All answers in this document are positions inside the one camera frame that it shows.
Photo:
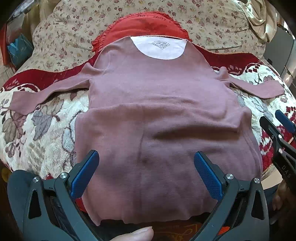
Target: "ruffled trim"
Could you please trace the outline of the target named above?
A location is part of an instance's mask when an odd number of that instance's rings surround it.
[[[92,49],[92,52],[99,52],[103,49],[103,44],[104,44],[104,40],[105,40],[105,37],[107,36],[107,34],[111,31],[111,29],[117,24],[119,23],[120,21],[122,21],[123,19],[125,18],[129,18],[131,16],[140,16],[140,15],[144,15],[144,16],[147,16],[147,14],[152,14],[152,13],[156,13],[156,14],[159,14],[159,15],[162,15],[163,17],[165,17],[166,19],[172,21],[182,32],[184,32],[184,35],[185,35],[185,39],[188,39],[190,42],[192,42],[192,40],[189,38],[189,34],[188,32],[183,29],[181,27],[181,25],[179,24],[179,22],[175,21],[172,17],[170,17],[168,14],[164,13],[164,12],[159,12],[159,11],[150,11],[150,12],[138,12],[138,13],[131,13],[129,15],[126,15],[124,17],[121,17],[119,18],[118,20],[114,21],[112,24],[110,24],[107,29],[102,33],[100,34],[98,37],[96,37],[96,39],[94,41],[91,42],[92,46],[93,46],[93,49]]]

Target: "blue textured pad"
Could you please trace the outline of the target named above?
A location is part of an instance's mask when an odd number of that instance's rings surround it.
[[[222,184],[198,152],[194,155],[194,165],[211,197],[220,201],[223,196]]]
[[[72,192],[70,196],[73,199],[80,198],[82,196],[98,165],[99,154],[95,151],[72,182]]]
[[[279,120],[279,122],[282,123],[282,125],[287,129],[287,131],[291,133],[296,132],[295,125],[293,124],[292,121],[290,121],[288,117],[285,116],[283,112],[281,112],[280,110],[277,110],[275,113],[275,116]]]

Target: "blue bag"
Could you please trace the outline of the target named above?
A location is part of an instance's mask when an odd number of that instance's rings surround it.
[[[33,52],[33,46],[29,40],[21,34],[13,43],[7,46],[11,62],[18,68],[20,67]]]

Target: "metal screw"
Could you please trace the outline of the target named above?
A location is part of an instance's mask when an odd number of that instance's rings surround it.
[[[254,182],[260,183],[260,179],[259,178],[254,178]]]
[[[39,180],[40,180],[40,177],[34,177],[34,178],[33,178],[33,182],[34,182],[34,183],[38,182]]]
[[[226,174],[226,178],[229,179],[229,180],[232,180],[234,179],[234,176],[230,173]]]
[[[68,176],[68,173],[66,173],[66,172],[63,172],[60,174],[60,178],[62,178],[62,179],[66,178],[67,176]]]

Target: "red pillow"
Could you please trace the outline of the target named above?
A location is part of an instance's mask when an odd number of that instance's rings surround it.
[[[163,12],[140,12],[121,17],[92,41],[93,52],[99,52],[106,45],[126,36],[162,35],[189,38],[180,24]]]

